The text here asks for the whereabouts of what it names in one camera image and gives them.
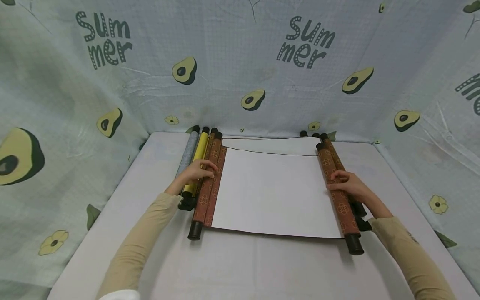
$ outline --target yellow flower print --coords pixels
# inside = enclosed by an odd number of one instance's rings
[[[38,255],[46,255],[55,253],[68,239],[68,232],[65,230],[57,230],[51,236],[47,237],[40,246]]]
[[[320,128],[320,122],[312,122],[310,124],[308,124],[308,130],[310,131],[315,131],[315,130],[318,130]]]
[[[443,214],[448,209],[447,200],[439,195],[433,195],[428,204],[430,205],[430,208],[439,215]]]
[[[179,123],[179,118],[168,116],[165,118],[165,122],[167,122],[168,125],[177,125]]]

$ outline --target blank white paper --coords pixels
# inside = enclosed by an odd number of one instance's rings
[[[228,149],[212,227],[343,237],[316,156]]]

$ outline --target avocado print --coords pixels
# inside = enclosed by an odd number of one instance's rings
[[[257,110],[263,99],[265,99],[265,90],[254,90],[241,99],[241,106],[246,110]]]
[[[404,132],[415,125],[419,119],[419,113],[410,110],[401,110],[395,115],[394,124],[398,131]]]
[[[342,91],[349,95],[358,92],[372,75],[373,67],[353,73],[343,82]]]
[[[189,85],[195,81],[197,72],[197,62],[193,56],[189,56],[172,68],[172,75],[175,80],[181,84]]]
[[[480,10],[480,1],[473,1],[472,4],[469,4],[463,8],[463,12],[472,13]]]
[[[442,241],[442,244],[445,246],[445,248],[450,248],[450,247],[455,247],[456,245],[458,245],[456,242],[452,241],[451,239],[449,239],[446,235],[444,235],[443,233],[440,233],[438,232],[437,230],[434,230],[435,233],[437,234],[438,238],[440,239],[440,241]]]
[[[87,205],[87,230],[92,228],[93,223],[95,223],[98,215],[100,214],[100,210],[93,205]]]
[[[6,4],[6,5],[15,5],[15,0],[1,0],[3,4]]]
[[[120,108],[116,108],[109,113],[101,116],[96,122],[96,127],[106,137],[112,137],[120,125],[123,113]]]
[[[45,165],[38,139],[28,130],[14,128],[0,145],[0,185],[33,177]]]

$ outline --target black line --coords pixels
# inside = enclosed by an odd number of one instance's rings
[[[311,157],[316,157],[316,155],[270,153],[270,152],[262,152],[262,151],[252,151],[252,150],[245,150],[245,149],[237,149],[237,148],[228,147],[228,146],[224,146],[224,147],[225,147],[225,148],[228,148],[228,149],[233,149],[233,150],[238,150],[238,151],[247,151],[247,152],[253,152],[253,153],[275,154],[275,155],[286,155],[286,156],[311,156]]]
[[[43,25],[42,22],[40,22],[40,20],[33,14],[33,12],[29,11],[29,10],[28,10],[26,7],[24,7],[21,3],[19,3],[19,5],[20,5],[21,7],[23,7],[23,8],[25,8],[25,10],[26,10],[27,12],[29,12],[29,13],[40,23],[40,25],[42,25],[43,28],[45,28],[45,29],[48,31],[48,33],[52,34],[52,33],[50,32],[50,30],[48,30],[48,28],[46,28],[45,25]]]
[[[224,140],[258,140],[258,141],[262,141],[262,140],[288,140],[288,139],[304,139],[304,138],[314,138],[314,139],[318,139],[317,137],[314,137],[314,136],[305,136],[305,137],[299,137],[299,136],[292,136],[292,137],[266,137],[266,138],[253,138],[253,137],[224,137],[223,139]]]

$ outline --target wrinkled fabric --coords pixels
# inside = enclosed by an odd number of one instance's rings
[[[0,1],[0,155],[34,158],[0,186],[3,298],[43,299],[148,135],[197,124],[375,142],[478,291],[477,9]]]

